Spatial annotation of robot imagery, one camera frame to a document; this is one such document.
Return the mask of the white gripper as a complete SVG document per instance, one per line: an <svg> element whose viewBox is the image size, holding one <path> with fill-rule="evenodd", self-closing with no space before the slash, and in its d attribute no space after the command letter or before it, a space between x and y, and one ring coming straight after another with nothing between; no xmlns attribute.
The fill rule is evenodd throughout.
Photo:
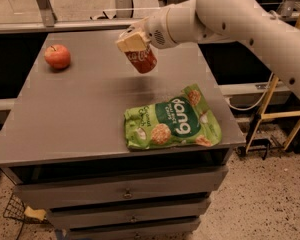
<svg viewBox="0 0 300 240"><path fill-rule="evenodd" d="M163 7L150 16L131 24L119 35L116 45L121 52L144 51L149 45L158 49L177 46L168 29L171 7Z"/></svg>

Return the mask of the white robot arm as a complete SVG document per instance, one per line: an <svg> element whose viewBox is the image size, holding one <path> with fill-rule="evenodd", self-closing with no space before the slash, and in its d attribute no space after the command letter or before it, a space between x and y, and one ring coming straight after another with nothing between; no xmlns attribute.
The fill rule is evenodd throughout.
<svg viewBox="0 0 300 240"><path fill-rule="evenodd" d="M188 0L160 8L133 23L116 41L122 52L181 43L237 41L248 48L300 99L300 29L256 0Z"/></svg>

